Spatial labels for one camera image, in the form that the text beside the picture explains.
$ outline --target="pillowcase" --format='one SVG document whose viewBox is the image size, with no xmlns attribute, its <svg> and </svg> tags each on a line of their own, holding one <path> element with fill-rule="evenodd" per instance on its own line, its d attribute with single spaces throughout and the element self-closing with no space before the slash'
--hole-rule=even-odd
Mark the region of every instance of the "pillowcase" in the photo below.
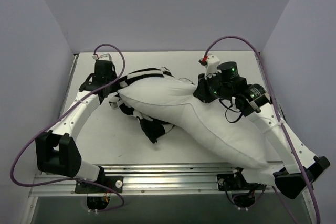
<svg viewBox="0 0 336 224">
<path fill-rule="evenodd" d="M 135 110 L 181 127 L 223 161 L 241 168 L 266 167 L 265 136 L 257 126 L 245 117 L 229 123 L 218 99 L 203 103 L 193 96 L 195 89 L 173 77 L 153 77 L 138 80 L 118 94 Z"/>
</svg>

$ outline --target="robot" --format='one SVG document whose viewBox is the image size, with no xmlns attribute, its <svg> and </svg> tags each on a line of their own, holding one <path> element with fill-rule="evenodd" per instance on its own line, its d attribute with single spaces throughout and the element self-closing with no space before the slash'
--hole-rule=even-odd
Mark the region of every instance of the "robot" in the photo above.
<svg viewBox="0 0 336 224">
<path fill-rule="evenodd" d="M 200 103 L 212 103 L 216 99 L 227 100 L 231 106 L 227 109 L 239 111 L 264 134 L 279 154 L 282 164 L 257 168 L 237 167 L 234 171 L 238 186 L 243 184 L 262 184 L 276 186 L 288 198 L 296 198 L 306 188 L 304 174 L 291 151 L 283 127 L 292 139 L 292 144 L 300 153 L 300 160 L 309 182 L 314 183 L 330 166 L 326 157 L 318 157 L 310 151 L 294 134 L 288 124 L 281 119 L 278 122 L 273 115 L 272 99 L 269 93 L 258 84 L 248 84 L 246 78 L 239 75 L 235 62 L 220 63 L 214 55 L 208 55 L 200 61 L 206 71 L 198 76 L 198 84 L 193 97 Z M 115 66 L 109 54 L 96 57 L 94 73 L 80 86 L 73 104 L 80 104 L 65 118 L 35 139 L 38 169 L 45 173 L 63 175 L 107 185 L 104 169 L 82 160 L 75 139 L 92 112 L 110 94 L 123 88 L 126 79 L 118 80 Z M 91 91 L 101 88 L 83 100 Z"/>
</svg>

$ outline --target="white wall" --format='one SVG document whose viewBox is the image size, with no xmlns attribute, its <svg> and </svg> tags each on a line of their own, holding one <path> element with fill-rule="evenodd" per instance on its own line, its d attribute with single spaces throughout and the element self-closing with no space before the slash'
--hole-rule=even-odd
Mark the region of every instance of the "white wall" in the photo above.
<svg viewBox="0 0 336 224">
<path fill-rule="evenodd" d="M 314 184 L 323 223 L 335 223 L 336 0 L 290 0 L 265 48 L 272 85 L 301 140 L 331 167 Z"/>
<path fill-rule="evenodd" d="M 74 52 L 202 51 L 223 35 L 262 49 L 288 0 L 46 0 Z M 249 50 L 228 40 L 217 50 Z"/>
<path fill-rule="evenodd" d="M 44 0 L 0 0 L 0 223 L 18 223 L 29 188 L 14 185 L 11 163 L 38 130 L 55 119 L 73 61 Z M 22 182 L 36 172 L 32 146 L 16 169 Z"/>
</svg>

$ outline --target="black cable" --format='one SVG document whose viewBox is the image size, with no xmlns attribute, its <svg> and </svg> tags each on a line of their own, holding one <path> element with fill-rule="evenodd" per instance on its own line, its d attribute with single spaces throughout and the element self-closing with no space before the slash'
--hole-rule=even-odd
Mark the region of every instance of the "black cable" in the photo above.
<svg viewBox="0 0 336 224">
<path fill-rule="evenodd" d="M 195 85 L 195 84 L 194 84 L 190 79 L 188 79 L 188 78 L 185 78 L 185 77 L 181 77 L 181 78 L 179 78 L 179 80 L 181 80 L 181 79 L 188 80 L 191 84 Z"/>
<path fill-rule="evenodd" d="M 235 196 L 232 196 L 232 201 L 236 204 L 236 206 L 240 207 L 240 208 L 243 208 L 243 207 L 246 207 L 246 206 L 242 206 L 240 204 L 240 202 L 244 202 L 245 198 L 242 198 L 242 197 L 248 197 L 248 198 L 254 198 L 254 203 L 251 205 L 253 206 L 259 198 L 256 198 L 256 194 L 255 194 L 255 190 L 258 189 L 258 187 L 262 186 L 263 184 L 257 184 L 255 187 L 253 187 L 248 193 L 245 193 L 245 194 L 237 194 Z M 262 193 L 265 191 L 266 189 L 266 185 L 263 185 L 263 191 Z"/>
<path fill-rule="evenodd" d="M 225 184 L 225 181 L 223 181 L 223 187 L 224 187 L 224 191 L 225 191 L 225 195 L 226 195 L 226 198 L 230 201 L 231 204 L 235 205 L 236 204 L 232 201 L 232 199 L 229 197 L 229 193 L 227 192 L 227 188 L 226 188 L 226 184 Z"/>
<path fill-rule="evenodd" d="M 89 76 L 86 77 L 85 81 L 89 81 L 91 79 L 91 77 L 93 77 L 94 75 L 95 75 L 95 73 L 89 74 Z"/>
<path fill-rule="evenodd" d="M 239 117 L 238 117 L 236 120 L 234 120 L 234 121 L 229 121 L 229 119 L 227 118 L 227 111 L 229 111 L 231 107 L 232 107 L 232 105 L 225 111 L 225 118 L 226 118 L 226 120 L 227 120 L 229 123 L 236 123 L 236 122 L 238 122 L 238 121 L 243 117 L 243 113 L 241 112 L 240 115 L 239 115 Z"/>
<path fill-rule="evenodd" d="M 232 112 L 235 112 L 235 113 L 239 113 L 239 112 L 240 112 L 240 111 L 235 111 L 235 110 L 231 109 L 232 105 L 231 105 L 230 107 L 226 106 L 226 105 L 224 104 L 223 100 L 224 100 L 224 99 L 219 99 L 219 102 L 221 103 L 221 105 L 222 105 L 224 108 L 226 108 L 226 109 L 228 109 L 228 110 L 231 110 Z"/>
</svg>

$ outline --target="purple cable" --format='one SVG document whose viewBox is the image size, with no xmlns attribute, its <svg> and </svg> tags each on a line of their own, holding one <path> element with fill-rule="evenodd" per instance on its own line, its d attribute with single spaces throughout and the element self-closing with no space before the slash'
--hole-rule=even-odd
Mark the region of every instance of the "purple cable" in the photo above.
<svg viewBox="0 0 336 224">
<path fill-rule="evenodd" d="M 255 206 L 255 205 L 260 201 L 260 199 L 262 198 L 262 196 L 264 195 L 265 190 L 266 190 L 266 186 L 265 186 L 264 189 L 261 191 L 259 197 L 254 201 L 254 203 L 253 203 L 251 206 L 246 207 L 246 208 L 247 208 L 247 209 L 250 209 L 251 207 Z M 235 198 L 236 198 L 236 197 L 239 197 L 239 196 L 241 196 L 241 195 L 245 195 L 245 194 L 237 194 L 237 195 L 233 196 L 233 197 L 232 197 L 232 201 L 233 201 L 233 203 L 235 202 Z"/>
<path fill-rule="evenodd" d="M 278 102 L 277 102 L 277 100 L 276 100 L 276 98 L 275 98 L 275 95 L 274 95 L 274 92 L 273 92 L 273 88 L 272 88 L 272 86 L 271 86 L 271 84 L 270 84 L 270 81 L 269 81 L 269 78 L 268 78 L 268 75 L 267 75 L 267 72 L 266 72 L 266 68 L 265 68 L 265 66 L 264 66 L 263 59 L 261 58 L 261 56 L 260 56 L 260 54 L 258 53 L 257 49 L 256 49 L 250 42 L 248 42 L 246 39 L 243 39 L 243 38 L 238 37 L 238 36 L 224 36 L 224 37 L 221 37 L 221 38 L 215 40 L 215 41 L 214 41 L 214 42 L 213 42 L 213 43 L 206 49 L 206 51 L 205 51 L 205 53 L 204 53 L 204 57 L 207 56 L 207 54 L 209 53 L 209 51 L 211 50 L 211 48 L 212 48 L 215 44 L 217 44 L 219 41 L 224 40 L 224 39 L 239 39 L 239 40 L 245 42 L 245 43 L 246 43 L 246 44 L 253 50 L 254 54 L 256 55 L 256 57 L 257 57 L 257 58 L 259 59 L 259 61 L 260 61 L 260 64 L 261 64 L 261 71 L 262 71 L 262 74 L 265 76 L 265 80 L 266 80 L 266 87 L 268 88 L 269 95 L 271 96 L 272 101 L 273 101 L 273 108 L 274 108 L 274 111 L 275 111 L 275 115 L 276 115 L 276 117 L 277 117 L 277 120 L 280 121 L 281 118 L 280 118 L 280 115 L 279 115 L 279 113 L 278 113 Z M 312 203 L 313 203 L 313 205 L 314 205 L 314 209 L 315 209 L 315 214 L 316 214 L 316 224 L 320 224 L 320 223 L 321 223 L 320 210 L 319 210 L 319 207 L 318 207 L 318 204 L 317 204 L 317 201 L 316 201 L 315 194 L 314 194 L 314 192 L 313 192 L 313 188 L 312 188 L 312 186 L 311 186 L 311 184 L 310 184 L 310 182 L 309 182 L 308 176 L 307 176 L 307 174 L 306 174 L 306 172 L 305 172 L 305 169 L 304 169 L 304 167 L 303 167 L 303 165 L 302 165 L 302 163 L 301 163 L 301 161 L 300 161 L 300 158 L 299 158 L 299 156 L 298 156 L 298 154 L 297 154 L 297 152 L 296 152 L 296 150 L 295 150 L 295 148 L 294 148 L 294 146 L 293 146 L 293 143 L 292 143 L 292 141 L 291 141 L 291 139 L 290 139 L 290 136 L 289 136 L 289 134 L 288 134 L 288 132 L 287 132 L 287 130 L 286 130 L 286 128 L 285 128 L 285 126 L 284 126 L 283 124 L 281 124 L 281 128 L 282 128 L 282 130 L 283 130 L 283 133 L 285 134 L 285 137 L 286 137 L 286 139 L 287 139 L 287 142 L 288 142 L 288 144 L 289 144 L 289 146 L 290 146 L 290 148 L 291 148 L 291 150 L 292 150 L 292 153 L 293 153 L 293 155 L 294 155 L 294 158 L 295 158 L 296 162 L 298 163 L 298 166 L 299 166 L 299 168 L 300 168 L 300 171 L 301 171 L 301 173 L 302 173 L 302 175 L 303 175 L 303 178 L 304 178 L 304 180 L 305 180 L 305 182 L 306 182 L 306 185 L 307 185 L 309 194 L 310 194 L 310 196 L 311 196 L 311 201 L 312 201 Z"/>
<path fill-rule="evenodd" d="M 52 184 L 52 183 L 56 183 L 56 182 L 61 182 L 61 181 L 66 181 L 66 180 L 76 180 L 74 178 L 62 178 L 62 179 L 56 179 L 56 180 L 51 180 L 51 181 L 48 181 L 48 182 L 42 182 L 42 183 L 36 183 L 36 184 L 24 184 L 24 183 L 21 183 L 19 181 L 16 180 L 16 178 L 14 177 L 14 169 L 15 169 L 15 166 L 17 164 L 17 162 L 19 161 L 20 157 L 22 156 L 23 152 L 28 148 L 28 146 L 30 144 L 32 144 L 32 142 L 35 141 L 35 139 L 37 137 L 39 137 L 43 132 L 46 132 L 48 129 L 50 129 L 51 127 L 53 127 L 56 123 L 60 122 L 63 118 L 65 118 L 69 113 L 71 113 L 72 110 L 74 110 L 79 104 L 81 104 L 87 97 L 89 97 L 90 95 L 104 89 L 104 88 L 107 88 L 108 86 L 111 86 L 112 84 L 116 83 L 120 77 L 123 75 L 124 71 L 125 71 L 125 57 L 124 55 L 122 54 L 122 52 L 117 48 L 115 47 L 114 45 L 111 45 L 111 44 L 101 44 L 99 45 L 93 52 L 93 54 L 95 55 L 97 50 L 100 48 L 100 47 L 103 47 L 103 46 L 109 46 L 109 47 L 112 47 L 114 48 L 121 56 L 121 59 L 122 59 L 122 70 L 120 72 L 120 74 L 117 76 L 117 78 L 111 82 L 109 82 L 108 84 L 104 85 L 104 86 L 101 86 L 100 88 L 97 88 L 95 90 L 93 90 L 92 92 L 88 93 L 86 96 L 84 96 L 82 99 L 80 99 L 75 105 L 73 105 L 69 110 L 67 110 L 59 119 L 57 119 L 54 123 L 46 126 L 45 128 L 43 128 L 41 131 L 39 131 L 35 136 L 33 136 L 29 141 L 28 143 L 26 143 L 26 145 L 21 149 L 21 151 L 19 151 L 19 153 L 17 154 L 17 156 L 15 157 L 13 163 L 12 163 L 12 166 L 10 168 L 10 177 L 11 177 L 11 180 L 14 184 L 18 185 L 18 186 L 23 186 L 23 187 L 33 187 L 33 186 L 42 186 L 42 185 L 48 185 L 48 184 Z M 100 186 L 101 188 L 104 188 L 108 191 L 111 191 L 112 193 L 116 194 L 121 200 L 122 200 L 122 204 L 117 206 L 117 207 L 114 207 L 114 208 L 118 208 L 118 207 L 121 207 L 124 205 L 124 199 L 123 197 L 118 194 L 116 191 L 112 190 L 111 188 L 108 188 L 106 186 L 103 186 L 103 185 L 99 185 L 97 183 L 94 183 L 94 182 L 90 182 L 90 181 L 86 181 L 84 180 L 85 183 L 88 183 L 88 184 L 93 184 L 93 185 L 96 185 L 96 186 Z"/>
</svg>

